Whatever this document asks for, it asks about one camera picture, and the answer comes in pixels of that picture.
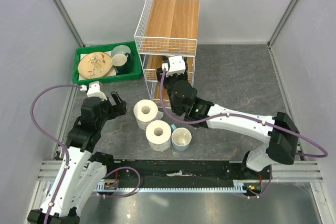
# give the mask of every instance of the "gray panel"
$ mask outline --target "gray panel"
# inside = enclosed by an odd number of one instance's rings
[[[23,223],[43,159],[53,143],[32,124],[30,105],[43,89],[69,83],[77,47],[52,0],[0,0],[0,216]],[[56,135],[70,89],[36,105],[43,128]]]
[[[81,224],[320,224],[309,185],[272,184],[260,199],[229,194],[151,194],[86,203]]]
[[[275,40],[277,39],[279,33],[281,32],[283,26],[285,25],[287,19],[289,18],[290,14],[296,7],[296,4],[298,3],[299,0],[290,0],[289,5],[287,6],[283,16],[281,17],[279,24],[277,25],[277,28],[275,29],[274,33],[272,34],[270,40],[269,40],[269,45],[273,46]]]
[[[198,41],[266,43],[290,0],[201,0]],[[145,0],[62,0],[84,44],[134,39]]]
[[[66,25],[68,26],[68,28],[70,29],[74,40],[77,42],[79,47],[83,47],[83,41],[81,40],[75,26],[73,25],[73,22],[71,20],[71,18],[69,17],[69,14],[67,12],[67,10],[64,8],[64,5],[62,3],[61,0],[52,0],[55,4],[55,6],[57,7],[61,17],[63,18],[64,22],[66,23]]]
[[[272,48],[298,128],[329,151],[318,163],[331,209],[336,206],[335,17],[335,0],[300,0]]]

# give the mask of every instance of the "wooden shelf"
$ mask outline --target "wooden shelf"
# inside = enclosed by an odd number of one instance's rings
[[[140,50],[195,55],[199,7],[199,0],[153,0]]]
[[[162,66],[162,62],[164,61],[163,55],[149,55],[149,59],[147,62],[147,69],[157,69]],[[188,72],[193,71],[193,57],[187,57],[187,64],[188,64]]]
[[[199,0],[153,0],[145,36],[197,39]]]
[[[156,81],[156,69],[162,66],[162,62],[164,61],[164,56],[162,55],[149,55],[149,59],[147,65],[145,67],[145,74],[146,79],[148,81]],[[187,64],[188,64],[188,81],[192,83],[193,80],[193,64],[194,58],[187,57]]]

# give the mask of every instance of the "paper towel roll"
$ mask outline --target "paper towel roll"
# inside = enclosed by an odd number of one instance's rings
[[[133,112],[140,129],[145,131],[151,122],[163,117],[163,112],[160,112],[157,107],[152,100],[141,100],[136,103]]]
[[[153,150],[162,152],[168,149],[172,143],[172,130],[169,124],[161,120],[151,122],[146,129],[146,137]]]

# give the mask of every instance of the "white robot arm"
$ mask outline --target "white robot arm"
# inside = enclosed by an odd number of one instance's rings
[[[182,56],[169,57],[168,61],[163,62],[162,68],[156,70],[159,82],[163,69],[166,70],[163,86],[167,89],[172,112],[176,115],[185,114],[185,121],[197,121],[214,115],[226,114],[227,116],[212,118],[193,125],[195,127],[229,130],[254,137],[263,142],[259,148],[246,153],[243,166],[259,172],[272,163],[294,163],[298,138],[266,125],[266,122],[268,122],[299,133],[287,114],[278,112],[276,117],[252,115],[230,110],[198,98],[197,90],[187,80],[187,65]],[[261,123],[246,118],[229,116],[230,113],[258,119]]]
[[[83,101],[81,116],[76,119],[68,134],[66,147],[70,157],[69,165],[66,165],[64,158],[46,200],[40,209],[30,211],[29,223],[44,223],[46,215],[48,223],[79,223],[84,204],[97,183],[106,175],[108,167],[113,165],[112,155],[100,152],[91,154],[106,121],[125,115],[126,103],[116,92],[112,92],[115,101],[115,105],[112,105],[101,88],[100,82],[91,83],[89,90],[86,86],[81,87],[82,91],[87,91],[88,98]]]

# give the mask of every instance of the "table surface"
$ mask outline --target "table surface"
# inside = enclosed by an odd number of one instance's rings
[[[259,115],[285,111],[266,45],[200,45],[197,47],[195,88],[198,96],[227,108]],[[106,123],[95,151],[131,159],[242,160],[261,142],[230,131],[186,126],[193,139],[189,149],[153,151],[138,128],[133,107],[148,99],[144,79],[104,84],[127,101],[126,115]],[[86,95],[78,92],[69,125],[80,115]],[[164,121],[172,123],[167,116]],[[321,223],[309,184],[276,184],[259,200],[219,193],[138,193],[120,199],[90,197],[80,221],[86,223]]]
[[[276,115],[285,111],[277,78],[266,45],[197,46],[194,87],[198,97],[241,112]],[[103,85],[109,95],[117,91],[127,102],[127,114],[108,121],[95,151],[125,159],[221,159],[242,160],[261,142],[249,136],[219,129],[186,127],[192,134],[190,147],[178,152],[172,146],[164,152],[152,150],[133,114],[134,105],[148,99],[144,78]],[[68,131],[80,115],[85,93],[77,92]],[[173,123],[166,115],[162,119]]]

